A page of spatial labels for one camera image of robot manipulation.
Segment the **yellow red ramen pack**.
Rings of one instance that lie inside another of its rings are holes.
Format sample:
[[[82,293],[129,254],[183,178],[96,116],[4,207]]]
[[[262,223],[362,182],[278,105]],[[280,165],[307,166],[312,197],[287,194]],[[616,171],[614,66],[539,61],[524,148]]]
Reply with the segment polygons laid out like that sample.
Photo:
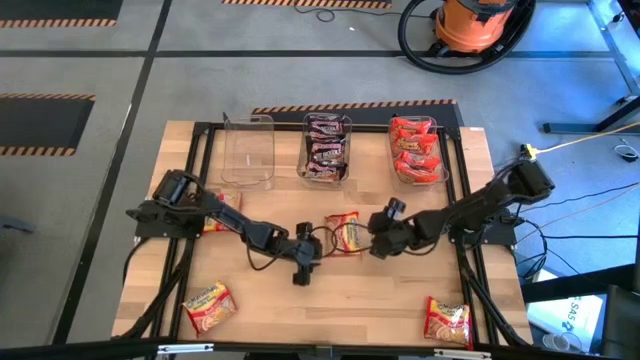
[[[182,303],[187,317],[199,338],[213,328],[230,319],[237,305],[229,288],[216,282]]]
[[[351,256],[361,250],[357,211],[325,217],[326,256]]]
[[[236,210],[239,210],[241,207],[241,193],[240,192],[229,192],[229,193],[220,193],[217,195],[217,198],[223,203],[230,205]],[[205,219],[203,232],[221,232],[221,231],[229,231],[229,228],[220,223],[213,218],[207,217]]]
[[[471,309],[467,304],[450,305],[429,296],[426,299],[425,339],[473,348]]]

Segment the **black Fire Noodle pack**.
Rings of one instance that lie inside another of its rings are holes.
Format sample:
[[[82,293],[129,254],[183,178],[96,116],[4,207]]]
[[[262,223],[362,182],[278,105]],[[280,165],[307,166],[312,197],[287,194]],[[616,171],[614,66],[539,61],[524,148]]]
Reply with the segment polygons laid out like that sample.
[[[311,181],[336,183],[340,182],[346,174],[345,162],[309,162],[303,172],[303,176]]]
[[[313,131],[325,134],[339,134],[343,132],[344,121],[340,117],[312,117],[310,127]]]
[[[346,160],[344,140],[308,141],[306,144],[308,162],[338,163]]]
[[[312,128],[307,134],[307,140],[313,143],[340,142],[345,138],[344,132],[329,128]]]

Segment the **black hazard-striped floor mat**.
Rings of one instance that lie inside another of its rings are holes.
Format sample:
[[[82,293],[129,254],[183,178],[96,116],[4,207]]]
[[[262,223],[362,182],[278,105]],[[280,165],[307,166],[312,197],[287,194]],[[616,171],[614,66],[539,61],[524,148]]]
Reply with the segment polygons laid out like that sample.
[[[111,27],[124,0],[0,0],[2,28]]]
[[[0,93],[0,156],[73,156],[93,94]]]
[[[402,100],[254,108],[253,115],[268,115],[277,123],[300,123],[307,113],[345,114],[353,124],[387,125],[400,117],[431,117],[439,126],[461,127],[464,121],[455,100]]]
[[[392,8],[392,0],[221,0],[221,3],[229,5],[299,6],[336,9],[386,10]]]

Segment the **black slanted beam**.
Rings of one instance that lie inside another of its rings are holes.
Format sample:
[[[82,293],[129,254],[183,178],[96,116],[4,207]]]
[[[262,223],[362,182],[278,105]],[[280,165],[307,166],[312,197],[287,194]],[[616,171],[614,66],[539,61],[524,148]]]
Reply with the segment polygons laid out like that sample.
[[[640,292],[640,265],[628,264],[585,274],[559,277],[521,286],[525,303],[598,295],[611,286]]]

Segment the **clear plastic cups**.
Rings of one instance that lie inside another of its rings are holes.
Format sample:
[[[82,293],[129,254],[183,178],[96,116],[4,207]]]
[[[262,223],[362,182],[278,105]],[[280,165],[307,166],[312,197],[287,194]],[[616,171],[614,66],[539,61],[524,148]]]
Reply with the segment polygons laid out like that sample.
[[[542,337],[543,345],[551,350],[566,352],[570,349],[571,343],[564,334],[545,334]]]

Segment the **white blue printed box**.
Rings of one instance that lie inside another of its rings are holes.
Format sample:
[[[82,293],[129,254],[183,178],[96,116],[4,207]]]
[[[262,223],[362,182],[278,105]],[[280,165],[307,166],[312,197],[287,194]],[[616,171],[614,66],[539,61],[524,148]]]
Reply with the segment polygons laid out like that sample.
[[[573,275],[541,270],[530,283],[565,276]],[[601,351],[605,305],[603,294],[525,304],[527,319],[539,332],[564,334],[571,343],[571,350],[585,353]]]

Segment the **black aluminium beam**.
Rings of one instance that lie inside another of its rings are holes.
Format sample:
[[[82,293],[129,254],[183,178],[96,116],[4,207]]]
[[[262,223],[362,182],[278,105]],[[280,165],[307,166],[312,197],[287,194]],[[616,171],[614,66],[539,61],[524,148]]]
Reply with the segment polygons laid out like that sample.
[[[174,343],[169,337],[127,339],[119,338],[106,341],[85,343],[55,344],[35,347],[0,349],[0,360],[117,360],[157,355],[157,347],[164,344],[213,343],[212,352],[258,352],[258,353],[297,353],[325,357],[335,360],[340,356],[416,356],[434,357],[434,350],[458,349],[452,347],[402,347],[402,346],[357,346],[357,345],[310,345],[310,344],[266,344],[237,342],[188,341]],[[577,353],[563,353],[525,346],[507,347],[481,344],[476,350],[489,352],[492,360],[621,360],[614,357],[593,356]]]

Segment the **silver metal bracket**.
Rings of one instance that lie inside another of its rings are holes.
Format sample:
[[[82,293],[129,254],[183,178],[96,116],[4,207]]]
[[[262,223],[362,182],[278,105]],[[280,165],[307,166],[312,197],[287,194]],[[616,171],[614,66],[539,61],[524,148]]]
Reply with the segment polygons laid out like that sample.
[[[157,347],[157,355],[177,355],[188,353],[212,352],[215,346],[213,343],[194,344],[164,344]]]
[[[489,352],[478,352],[459,349],[438,349],[434,350],[434,357],[448,358],[451,360],[492,360]]]

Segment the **black metal desk frame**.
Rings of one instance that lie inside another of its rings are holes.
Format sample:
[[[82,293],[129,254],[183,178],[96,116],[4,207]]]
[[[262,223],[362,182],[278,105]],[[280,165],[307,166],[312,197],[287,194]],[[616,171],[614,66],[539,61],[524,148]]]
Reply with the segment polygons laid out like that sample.
[[[618,130],[623,135],[639,136],[640,125],[633,125],[631,120],[640,114],[640,85],[628,66],[627,58],[621,52],[611,32],[610,24],[599,12],[596,0],[588,0],[586,6],[599,28],[610,55],[619,70],[629,93],[616,100],[613,111],[597,123],[544,123],[542,130],[546,134],[558,135],[612,135]]]

